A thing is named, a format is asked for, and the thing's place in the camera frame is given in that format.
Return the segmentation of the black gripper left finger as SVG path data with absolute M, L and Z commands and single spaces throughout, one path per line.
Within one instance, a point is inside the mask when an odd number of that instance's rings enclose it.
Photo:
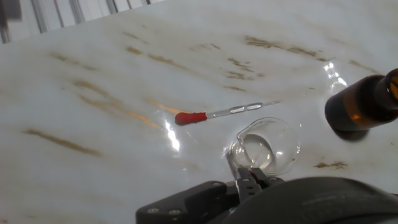
M 262 170 L 239 168 L 232 182 L 211 180 L 141 207 L 136 211 L 136 223 L 221 223 L 262 189 Z

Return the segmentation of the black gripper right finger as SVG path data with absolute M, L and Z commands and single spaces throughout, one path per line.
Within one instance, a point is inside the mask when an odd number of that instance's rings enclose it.
M 263 173 L 260 168 L 250 169 L 251 175 L 254 177 L 256 183 L 262 188 L 267 188 L 272 185 L 283 184 L 285 181 L 279 177 L 269 176 Z

